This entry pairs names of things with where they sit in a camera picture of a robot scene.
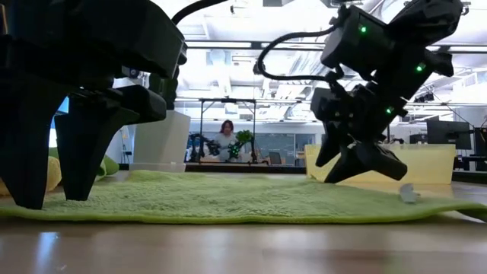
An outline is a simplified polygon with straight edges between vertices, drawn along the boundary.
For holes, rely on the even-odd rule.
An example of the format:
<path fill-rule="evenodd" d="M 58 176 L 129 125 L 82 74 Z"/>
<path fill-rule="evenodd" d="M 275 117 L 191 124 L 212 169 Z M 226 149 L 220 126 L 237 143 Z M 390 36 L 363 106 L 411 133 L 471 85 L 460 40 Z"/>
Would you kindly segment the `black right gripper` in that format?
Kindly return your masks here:
<path fill-rule="evenodd" d="M 401 180 L 408 167 L 391 150 L 379 145 L 382 132 L 392 121 L 394 107 L 364 86 L 352 92 L 347 120 L 337 124 L 324 122 L 325 136 L 315 165 L 322 167 L 340 149 L 340 157 L 324 180 L 339 183 L 368 171 L 376 171 Z"/>

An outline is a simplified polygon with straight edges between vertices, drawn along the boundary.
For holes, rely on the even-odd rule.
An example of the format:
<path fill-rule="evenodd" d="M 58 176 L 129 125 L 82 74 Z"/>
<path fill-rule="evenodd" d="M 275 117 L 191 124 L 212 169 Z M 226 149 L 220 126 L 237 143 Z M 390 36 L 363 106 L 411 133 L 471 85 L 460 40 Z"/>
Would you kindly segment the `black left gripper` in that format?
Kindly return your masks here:
<path fill-rule="evenodd" d="M 24 70 L 60 84 L 102 90 L 123 68 L 173 79 L 186 61 L 183 35 L 151 1 L 14 0 L 1 3 L 1 75 Z M 67 200 L 85 201 L 129 110 L 72 95 L 55 117 Z"/>

